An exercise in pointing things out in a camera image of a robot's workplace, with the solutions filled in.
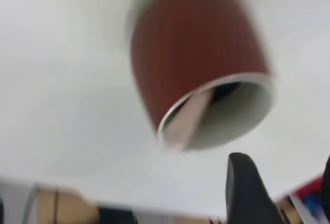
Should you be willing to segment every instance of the blurry object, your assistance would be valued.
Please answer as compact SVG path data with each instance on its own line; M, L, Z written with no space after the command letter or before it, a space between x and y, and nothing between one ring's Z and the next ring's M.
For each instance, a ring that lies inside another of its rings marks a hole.
M293 205L290 197L281 199L276 203L278 210L281 213L283 221L286 224L302 224L301 217Z
M68 191L39 190L38 192L39 224L96 224L98 209L76 193Z
M323 177L319 177L291 195L302 221L306 224L329 224L323 210Z
M99 207L100 219L97 224L136 224L132 211Z
M229 155L226 203L228 224L283 224L256 165L246 154Z
M206 140L218 145L239 138L257 126L271 108L272 84L239 3L146 2L131 39L131 62L158 139L166 145L166 126L195 92L204 90L229 89L208 105L192 149L203 148Z
M178 152L186 150L212 96L212 90L195 93L178 110L164 128L164 141L169 148Z
M328 220L330 220L330 157L326 162L323 182L321 186L321 198L322 198L322 207L324 209L324 214Z

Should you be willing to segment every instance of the paper cup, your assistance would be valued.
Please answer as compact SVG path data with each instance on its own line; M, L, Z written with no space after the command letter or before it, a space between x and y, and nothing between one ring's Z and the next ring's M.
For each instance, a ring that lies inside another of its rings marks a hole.
M236 0L148 0L136 19L131 64L158 140L196 91L214 97L192 148L248 133L272 106L264 54Z

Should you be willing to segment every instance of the cup rim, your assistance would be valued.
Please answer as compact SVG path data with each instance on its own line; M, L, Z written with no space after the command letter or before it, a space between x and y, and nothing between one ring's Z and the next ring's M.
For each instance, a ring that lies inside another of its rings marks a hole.
M270 104L269 107L265 110L264 116L266 116L270 112L272 106L274 105L274 99L275 99L275 87L273 84L272 76L269 76L264 73L238 73L225 77L220 77L210 82L207 82L197 87L196 89L188 92L178 101L176 101L171 106L171 108L169 108L169 110L165 113L165 115L163 116L161 122L157 127L157 133L156 133L157 142L164 149L168 149L168 146L166 145L166 141L164 140L164 135L163 135L164 124L166 123L166 120L171 115L171 113L175 111L176 108L180 106L184 101L190 98L194 93L205 91L217 86L230 84L230 83L251 83L264 89L270 95Z

